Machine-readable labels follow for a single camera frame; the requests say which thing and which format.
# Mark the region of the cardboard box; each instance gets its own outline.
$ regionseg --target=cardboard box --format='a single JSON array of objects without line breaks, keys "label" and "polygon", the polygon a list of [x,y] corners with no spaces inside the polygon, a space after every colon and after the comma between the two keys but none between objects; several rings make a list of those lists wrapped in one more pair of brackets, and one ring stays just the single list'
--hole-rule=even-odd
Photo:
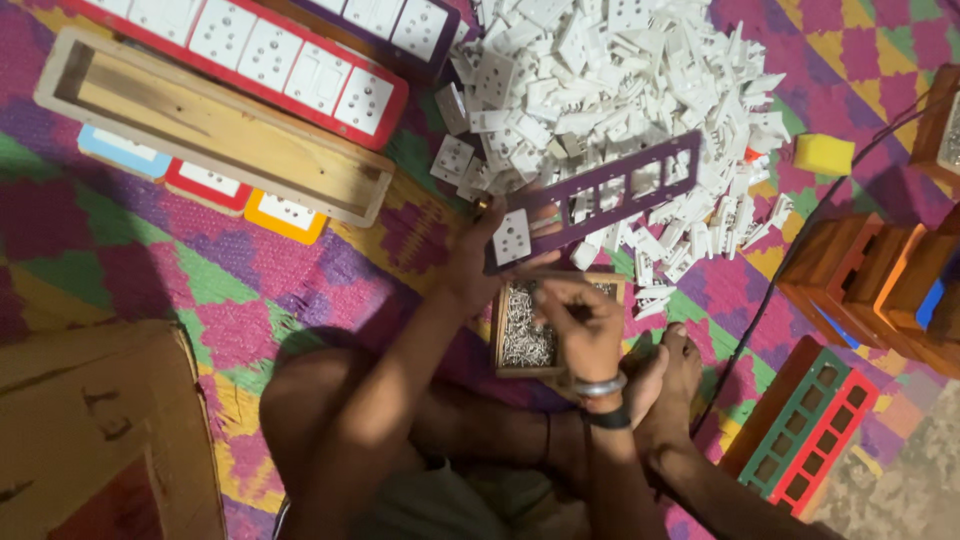
[{"label": "cardboard box", "polygon": [[168,321],[0,349],[3,536],[224,538],[196,380]]}]

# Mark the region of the wrist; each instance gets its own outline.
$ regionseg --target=wrist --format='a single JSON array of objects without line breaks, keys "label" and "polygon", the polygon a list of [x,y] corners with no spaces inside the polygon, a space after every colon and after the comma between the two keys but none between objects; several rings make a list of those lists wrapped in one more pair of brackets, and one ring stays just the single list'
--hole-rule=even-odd
[{"label": "wrist", "polygon": [[605,396],[582,397],[581,405],[590,414],[605,414],[623,406],[623,392],[617,390]]}]

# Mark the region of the purple switchboard frame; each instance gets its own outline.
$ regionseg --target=purple switchboard frame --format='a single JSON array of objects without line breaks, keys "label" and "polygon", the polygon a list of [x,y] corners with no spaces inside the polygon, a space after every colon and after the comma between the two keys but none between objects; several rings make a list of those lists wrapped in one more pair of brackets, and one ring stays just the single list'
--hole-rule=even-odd
[{"label": "purple switchboard frame", "polygon": [[[413,54],[392,44],[389,39],[384,39],[383,37],[377,36],[371,33],[369,30],[365,30],[346,19],[343,16],[343,13],[347,9],[348,0],[344,0],[344,5],[340,9],[339,13],[332,12],[327,8],[321,7],[312,0],[289,1],[292,4],[307,10],[308,12],[317,15],[326,22],[339,26],[340,28],[343,28],[351,34],[359,37],[376,49],[382,56],[396,59],[396,64],[393,66],[388,65],[387,68],[391,69],[391,71],[394,71],[397,75],[408,79],[415,79],[421,82],[433,83],[440,77],[440,74],[444,69],[444,64],[446,63],[446,56],[450,52],[450,47],[453,46],[453,40],[457,36],[457,28],[460,26],[460,11],[448,6],[443,0],[427,0],[437,9],[446,12],[446,21],[444,22],[444,27],[440,30],[440,35],[437,37],[437,46],[433,49],[433,56],[430,57],[430,61],[424,61],[423,59],[414,56]],[[400,6],[398,12],[403,12],[403,8],[405,6],[406,1],[404,1]],[[391,37],[393,37],[394,32],[399,31],[400,27],[402,26],[401,23],[402,21],[400,21],[398,16],[396,19],[396,25],[390,32]]]},{"label": "purple switchboard frame", "polygon": [[[599,231],[604,227],[613,225],[632,215],[651,209],[660,203],[686,194],[697,184],[697,172],[700,166],[700,146],[702,143],[703,134],[700,131],[690,132],[633,154],[632,156],[628,156],[622,160],[601,165],[582,175],[575,176],[558,184],[553,184],[546,189],[532,190],[509,196],[507,198],[507,211],[511,212],[526,209],[528,216],[535,215],[539,209],[546,208],[550,205],[558,205],[560,207],[560,223],[563,228],[556,233],[539,238],[531,238],[530,255],[508,262],[503,266],[496,265],[493,243],[492,241],[488,242],[484,273],[491,276],[508,270],[522,263],[524,260],[560,249],[566,244],[579,240],[590,233]],[[689,174],[679,182],[666,185],[667,173],[665,164],[667,158],[677,156],[686,150],[690,151],[690,164],[687,167]],[[660,162],[660,186],[650,193],[634,199],[633,186],[630,179],[631,173],[654,162]],[[614,209],[602,211],[600,209],[600,194],[596,190],[600,185],[621,176],[625,177],[623,183],[623,204]],[[588,189],[594,190],[592,215],[580,223],[571,225],[569,223],[570,197]]]}]

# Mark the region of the wire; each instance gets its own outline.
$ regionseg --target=wire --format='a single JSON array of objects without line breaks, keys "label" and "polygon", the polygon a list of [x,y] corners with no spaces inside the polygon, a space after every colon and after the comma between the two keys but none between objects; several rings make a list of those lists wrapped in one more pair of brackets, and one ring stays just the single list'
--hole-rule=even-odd
[{"label": "wire", "polygon": [[[953,88],[946,96],[940,98],[936,102],[932,104],[927,104],[926,107],[924,107],[922,110],[918,110],[913,114],[910,114],[906,118],[903,118],[902,120],[896,123],[890,124],[884,127],[879,132],[877,132],[876,135],[874,135],[873,140],[871,140],[870,144],[865,146],[863,150],[861,150],[856,155],[856,157],[853,158],[851,169],[855,168],[871,152],[873,152],[874,149],[877,146],[879,146],[879,144],[883,142],[884,139],[892,135],[896,130],[902,128],[903,126],[909,124],[910,122],[916,120],[917,118],[920,118],[928,110],[931,110],[934,107],[939,106],[941,103],[945,102],[946,100],[952,99],[954,94],[956,94],[958,91],[960,91],[960,86]],[[917,102],[915,102],[914,105],[907,110],[911,110],[914,107],[916,107],[917,104],[920,102],[920,100],[923,98],[924,96],[921,96],[920,98],[918,98]],[[904,114],[905,112],[902,112],[901,114],[898,115],[898,118],[903,117]],[[833,195],[837,192],[838,189],[840,189],[840,186],[847,181],[848,177],[849,176],[842,176],[838,178],[830,187],[830,190],[827,192],[827,194],[824,195],[824,198],[819,203],[817,203],[817,206],[813,209],[810,215],[806,217],[806,222],[804,222],[804,225],[800,227],[800,231],[797,233],[797,237],[794,238],[793,243],[790,244],[790,249],[788,249],[786,252],[786,255],[783,256],[783,262],[780,263],[780,266],[777,268],[777,271],[774,272],[773,277],[770,279],[770,285],[767,287],[766,294],[763,295],[763,301],[760,302],[760,307],[756,310],[756,315],[754,315],[754,320],[750,322],[750,326],[748,326],[747,330],[743,332],[743,337],[740,338],[740,342],[737,343],[736,348],[733,349],[733,354],[730,356],[730,360],[727,361],[727,365],[723,373],[720,374],[720,378],[717,379],[717,383],[713,386],[713,395],[712,397],[710,397],[710,401],[707,402],[707,407],[704,409],[704,412],[701,413],[700,417],[697,419],[697,423],[693,426],[693,429],[690,431],[690,438],[693,438],[694,436],[697,435],[697,433],[700,432],[700,428],[703,427],[704,422],[707,420],[707,417],[709,416],[710,412],[713,411],[713,405],[716,403],[717,398],[720,396],[720,392],[723,390],[724,384],[727,383],[727,380],[730,378],[730,375],[733,373],[733,367],[736,365],[736,362],[740,359],[740,356],[743,354],[743,350],[747,348],[747,343],[750,342],[750,338],[754,335],[754,331],[756,330],[756,327],[760,324],[760,319],[763,318],[763,313],[767,310],[767,306],[770,305],[770,300],[774,296],[774,290],[777,287],[777,280],[780,278],[780,274],[782,274],[783,270],[786,269],[786,266],[787,264],[789,264],[790,259],[793,257],[794,253],[803,243],[803,240],[806,237],[806,235],[810,232],[812,225],[814,224],[814,222],[816,222],[817,216],[820,215],[820,210],[823,207],[824,203],[828,202],[830,199],[833,198]]]}]

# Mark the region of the wooden tray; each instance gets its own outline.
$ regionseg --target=wooden tray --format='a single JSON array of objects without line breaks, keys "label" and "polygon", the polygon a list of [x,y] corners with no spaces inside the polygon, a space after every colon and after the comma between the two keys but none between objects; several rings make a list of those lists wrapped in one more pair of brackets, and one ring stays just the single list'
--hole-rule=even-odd
[{"label": "wooden tray", "polygon": [[307,122],[131,47],[64,28],[36,102],[357,227],[396,166]]},{"label": "wooden tray", "polygon": [[[623,306],[623,293],[626,287],[626,279],[620,274],[606,274],[599,272],[538,272],[536,275],[527,278],[524,281],[542,280],[547,278],[564,279],[571,281],[586,281],[591,283],[612,283],[615,285],[613,292],[618,304]],[[545,378],[550,380],[552,385],[557,383],[557,378],[566,373],[566,365],[562,356],[557,357],[556,365],[547,367],[505,367],[503,361],[503,340],[507,324],[507,296],[510,286],[505,284],[500,293],[493,302],[493,317],[491,321],[491,359],[493,369],[498,377],[506,379],[515,378]]]}]

